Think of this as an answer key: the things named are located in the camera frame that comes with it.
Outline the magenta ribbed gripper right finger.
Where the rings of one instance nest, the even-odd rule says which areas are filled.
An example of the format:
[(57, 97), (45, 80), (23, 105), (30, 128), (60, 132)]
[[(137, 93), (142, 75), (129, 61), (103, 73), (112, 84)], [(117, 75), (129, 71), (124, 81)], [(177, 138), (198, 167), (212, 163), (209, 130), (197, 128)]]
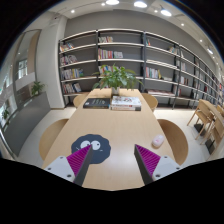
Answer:
[(169, 156), (159, 156), (140, 145), (134, 146), (134, 155), (145, 185), (181, 169)]

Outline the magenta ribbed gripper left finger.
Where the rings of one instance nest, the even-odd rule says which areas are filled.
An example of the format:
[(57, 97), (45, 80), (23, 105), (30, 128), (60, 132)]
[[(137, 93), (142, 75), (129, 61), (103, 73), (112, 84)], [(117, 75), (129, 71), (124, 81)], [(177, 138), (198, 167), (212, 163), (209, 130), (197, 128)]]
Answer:
[(59, 156), (45, 168), (45, 171), (81, 186), (91, 162), (92, 154), (92, 146), (88, 145), (67, 157)]

